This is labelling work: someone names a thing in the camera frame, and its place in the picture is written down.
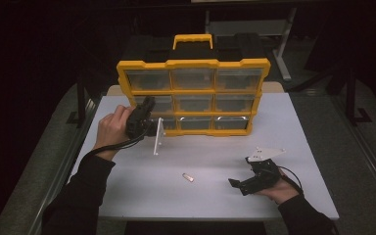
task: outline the yellow handle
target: yellow handle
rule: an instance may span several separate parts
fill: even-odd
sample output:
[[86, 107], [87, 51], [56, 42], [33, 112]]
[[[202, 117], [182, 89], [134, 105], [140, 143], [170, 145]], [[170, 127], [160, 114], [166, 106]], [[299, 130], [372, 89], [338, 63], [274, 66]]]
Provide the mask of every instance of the yellow handle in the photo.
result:
[[173, 39], [172, 49], [176, 49], [176, 43], [178, 42], [196, 42], [196, 41], [208, 41], [210, 48], [212, 49], [212, 35], [211, 34], [179, 34], [175, 35]]

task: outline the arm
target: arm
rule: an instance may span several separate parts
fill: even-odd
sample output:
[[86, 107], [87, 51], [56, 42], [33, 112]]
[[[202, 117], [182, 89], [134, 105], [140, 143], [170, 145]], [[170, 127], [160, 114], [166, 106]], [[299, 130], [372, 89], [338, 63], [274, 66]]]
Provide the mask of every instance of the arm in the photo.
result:
[[[126, 120], [131, 108], [117, 106], [113, 114], [99, 121], [93, 149], [127, 140]], [[96, 234], [99, 207], [103, 203], [107, 178], [118, 151], [105, 151], [83, 158], [75, 174], [45, 209], [42, 234]]]
[[286, 223], [290, 235], [329, 235], [334, 234], [333, 222], [318, 212], [305, 199], [304, 195], [284, 179], [280, 179], [272, 188], [258, 192], [275, 201]]

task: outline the person's right hand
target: person's right hand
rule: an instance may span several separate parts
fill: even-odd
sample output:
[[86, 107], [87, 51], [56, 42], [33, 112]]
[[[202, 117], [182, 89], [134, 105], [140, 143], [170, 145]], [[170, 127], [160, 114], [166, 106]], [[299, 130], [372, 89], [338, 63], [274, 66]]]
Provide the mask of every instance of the person's right hand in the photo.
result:
[[[126, 135], [126, 122], [134, 108], [118, 105], [113, 114], [108, 114], [99, 121], [97, 139], [93, 150], [124, 142], [129, 139]], [[98, 157], [111, 161], [118, 150], [109, 150], [97, 154]]]

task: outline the white table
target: white table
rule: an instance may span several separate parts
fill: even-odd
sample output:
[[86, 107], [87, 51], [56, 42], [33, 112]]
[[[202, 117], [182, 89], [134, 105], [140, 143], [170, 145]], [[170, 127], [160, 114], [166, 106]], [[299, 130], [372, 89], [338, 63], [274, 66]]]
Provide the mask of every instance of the white table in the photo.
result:
[[[103, 97], [72, 174], [94, 145], [99, 119], [118, 104], [127, 105], [128, 101], [124, 96]], [[242, 196], [227, 180], [243, 181], [254, 175], [245, 157], [259, 146], [285, 149], [287, 153], [273, 158], [274, 162], [300, 178], [305, 197], [317, 210], [332, 219], [339, 217], [287, 93], [263, 94], [249, 136], [166, 137], [158, 156], [153, 155], [154, 143], [154, 137], [146, 137], [119, 151], [100, 216], [191, 221], [281, 218], [273, 202], [264, 196]], [[193, 176], [194, 182], [187, 181], [182, 173]]]

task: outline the hand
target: hand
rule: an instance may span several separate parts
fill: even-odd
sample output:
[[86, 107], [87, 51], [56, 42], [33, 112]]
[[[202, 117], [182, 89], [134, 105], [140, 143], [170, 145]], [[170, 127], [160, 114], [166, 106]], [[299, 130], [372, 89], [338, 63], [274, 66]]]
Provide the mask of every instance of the hand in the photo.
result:
[[[279, 169], [279, 171], [280, 174], [285, 175], [282, 170]], [[288, 182], [280, 178], [273, 187], [258, 191], [256, 194], [267, 196], [270, 200], [274, 200], [276, 204], [281, 205], [289, 199], [298, 196], [299, 192]]]
[[[119, 105], [113, 114], [109, 114], [99, 121], [96, 144], [98, 149], [107, 145], [115, 145], [128, 140], [126, 135], [126, 122], [134, 108]], [[111, 161], [118, 150], [109, 150], [97, 154], [98, 157]]]

